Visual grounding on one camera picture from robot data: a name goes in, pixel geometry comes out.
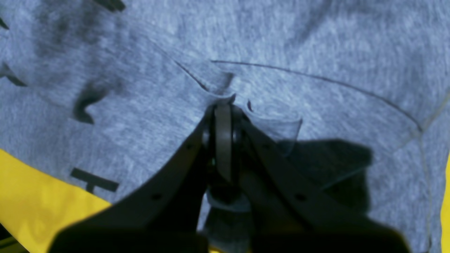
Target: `gray fabric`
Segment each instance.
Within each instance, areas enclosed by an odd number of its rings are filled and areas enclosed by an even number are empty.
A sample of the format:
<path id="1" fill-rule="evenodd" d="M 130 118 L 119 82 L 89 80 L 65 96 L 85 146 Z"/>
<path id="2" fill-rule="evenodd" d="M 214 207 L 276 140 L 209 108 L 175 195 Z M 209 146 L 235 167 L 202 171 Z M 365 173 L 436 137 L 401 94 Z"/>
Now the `gray fabric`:
<path id="1" fill-rule="evenodd" d="M 296 141 L 370 147 L 368 215 L 413 252 L 441 251 L 447 1 L 124 3 L 111 13 L 91 0 L 0 0 L 1 149 L 82 188 L 73 168 L 117 182 L 94 188 L 115 203 L 164 165 L 209 104 L 236 94 L 292 156 Z"/>

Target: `yellow garment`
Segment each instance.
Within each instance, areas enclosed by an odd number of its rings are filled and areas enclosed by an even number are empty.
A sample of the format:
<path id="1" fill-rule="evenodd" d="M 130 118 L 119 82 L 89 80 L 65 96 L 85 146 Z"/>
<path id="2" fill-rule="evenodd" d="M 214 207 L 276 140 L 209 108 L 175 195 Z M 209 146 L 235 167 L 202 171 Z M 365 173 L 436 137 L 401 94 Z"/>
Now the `yellow garment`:
<path id="1" fill-rule="evenodd" d="M 450 157 L 446 171 L 448 181 Z M 60 229 L 109 206 L 105 200 L 46 175 L 0 149 L 0 223 L 30 253 L 46 253 Z M 442 252 L 450 253 L 447 187 L 441 222 Z"/>
<path id="2" fill-rule="evenodd" d="M 445 171 L 445 193 L 444 201 L 441 209 L 442 237 L 441 246 L 442 253 L 450 253 L 450 189 L 447 182 L 450 182 L 450 155 L 447 161 L 447 169 Z"/>

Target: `gray t-shirt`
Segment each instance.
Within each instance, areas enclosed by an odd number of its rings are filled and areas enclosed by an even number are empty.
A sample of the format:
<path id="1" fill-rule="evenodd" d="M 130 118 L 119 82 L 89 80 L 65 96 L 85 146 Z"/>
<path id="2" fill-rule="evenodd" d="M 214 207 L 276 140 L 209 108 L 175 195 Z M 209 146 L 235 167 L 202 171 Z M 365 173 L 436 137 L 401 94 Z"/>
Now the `gray t-shirt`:
<path id="1" fill-rule="evenodd" d="M 115 203 L 236 94 L 294 164 L 306 141 L 370 147 L 368 216 L 441 251 L 450 2 L 124 3 L 0 0 L 1 149 Z"/>

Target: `seam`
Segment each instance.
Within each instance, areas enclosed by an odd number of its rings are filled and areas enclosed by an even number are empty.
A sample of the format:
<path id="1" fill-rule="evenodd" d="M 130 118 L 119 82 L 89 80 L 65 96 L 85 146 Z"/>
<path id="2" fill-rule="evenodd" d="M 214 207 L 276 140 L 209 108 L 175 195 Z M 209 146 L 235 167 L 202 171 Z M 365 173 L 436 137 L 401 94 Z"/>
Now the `seam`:
<path id="1" fill-rule="evenodd" d="M 441 103 L 439 108 L 430 116 L 430 118 L 428 118 L 428 120 L 425 121 L 426 123 L 424 124 L 423 132 L 412 134 L 411 137 L 406 139 L 402 144 L 400 144 L 397 148 L 395 148 L 393 152 L 396 152 L 397 150 L 405 147 L 409 142 L 420 137 L 420 135 L 422 133 L 425 133 L 428 130 L 428 128 L 431 126 L 431 124 L 433 124 L 433 122 L 441 115 L 442 111 L 444 110 L 446 105 L 449 103 L 449 101 L 450 101 L 450 92 L 448 93 L 448 95 L 444 99 L 444 101 Z"/>
<path id="2" fill-rule="evenodd" d="M 208 91 L 208 88 L 206 86 L 204 86 L 202 84 L 202 82 L 200 82 L 200 80 L 198 80 L 188 69 L 186 69 L 181 63 L 179 63 L 178 61 L 175 61 L 174 59 L 172 59 L 177 65 L 178 67 L 180 67 L 186 74 L 188 74 L 194 81 L 197 82 L 198 85 L 200 85 L 200 87 L 202 87 L 205 91 Z"/>
<path id="3" fill-rule="evenodd" d="M 243 62 L 233 62 L 233 61 L 222 61 L 222 60 L 212 60 L 211 62 L 213 63 L 228 63 L 228 64 L 236 64 L 236 65 L 247 65 L 247 66 L 255 66 L 255 67 L 262 67 L 262 68 L 271 68 L 271 69 L 277 69 L 277 70 L 281 70 L 284 72 L 288 72 L 288 73 L 293 73 L 293 74 L 297 74 L 297 75 L 301 75 L 301 76 L 306 76 L 306 77 L 310 77 L 310 78 L 314 78 L 314 79 L 319 79 L 319 80 L 323 80 L 326 82 L 330 82 L 330 83 L 334 83 L 355 91 L 358 91 L 362 94 L 365 94 L 367 96 L 376 98 L 382 102 L 384 102 L 385 104 L 387 104 L 388 106 L 390 106 L 391 108 L 394 108 L 396 111 L 400 112 L 401 114 L 403 114 L 405 117 L 407 117 L 410 121 L 412 121 L 419 132 L 423 132 L 422 127 L 420 126 L 419 122 L 409 113 L 407 113 L 406 111 L 402 110 L 400 107 L 398 107 L 397 105 L 395 105 L 394 103 L 392 103 L 391 101 L 387 100 L 386 98 L 383 98 L 379 95 L 376 95 L 374 93 L 359 89 L 357 87 L 354 87 L 348 83 L 342 82 L 342 81 L 337 81 L 337 80 L 333 80 L 330 79 L 328 77 L 321 77 L 321 76 L 317 76 L 317 75 L 311 75 L 311 74 L 307 74 L 307 73 L 303 73 L 303 72 L 299 72 L 299 71 L 294 71 L 294 70 L 290 70 L 290 69 L 286 69 L 286 68 L 280 68 L 280 67 L 275 67 L 275 66 L 270 66 L 270 65 L 264 65 L 264 64 L 257 64 L 257 63 L 243 63 Z"/>
<path id="4" fill-rule="evenodd" d="M 447 96 L 444 98 L 442 103 L 439 105 L 439 108 L 430 116 L 430 118 L 428 118 L 425 121 L 425 124 L 423 126 L 424 132 L 431 126 L 431 124 L 434 122 L 434 120 L 436 120 L 440 116 L 440 114 L 444 111 L 444 108 L 449 103 L 449 101 L 450 101 L 450 92 L 447 93 Z"/>
<path id="5" fill-rule="evenodd" d="M 419 137 L 419 149 L 420 149 L 420 157 L 421 157 L 421 161 L 422 161 L 422 168 L 423 168 L 423 172 L 425 173 L 425 180 L 427 182 L 427 192 L 428 192 L 428 214 L 427 214 L 427 237 L 429 239 L 429 241 L 431 241 L 431 213 L 433 210 L 433 198 L 432 198 L 432 194 L 431 194 L 431 182 L 430 182 L 430 170 L 428 168 L 427 165 L 427 158 L 425 157 L 425 151 L 423 149 L 423 139 L 422 139 L 421 135 Z M 431 243 L 428 243 L 428 251 L 430 251 L 431 248 Z"/>

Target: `heathered cotton fabric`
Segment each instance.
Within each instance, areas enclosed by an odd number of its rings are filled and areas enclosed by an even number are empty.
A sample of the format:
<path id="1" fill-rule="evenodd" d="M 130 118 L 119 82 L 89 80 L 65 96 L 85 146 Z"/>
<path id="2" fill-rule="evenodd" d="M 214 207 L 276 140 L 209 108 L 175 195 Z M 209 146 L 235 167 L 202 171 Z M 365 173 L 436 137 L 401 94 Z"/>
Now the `heathered cotton fabric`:
<path id="1" fill-rule="evenodd" d="M 370 148 L 368 216 L 413 252 L 441 251 L 449 2 L 124 4 L 0 0 L 1 149 L 86 190 L 75 169 L 108 180 L 92 193 L 115 203 L 168 161 L 208 105 L 236 95 L 300 171 L 306 141 Z M 243 250 L 232 244 L 218 247 Z"/>

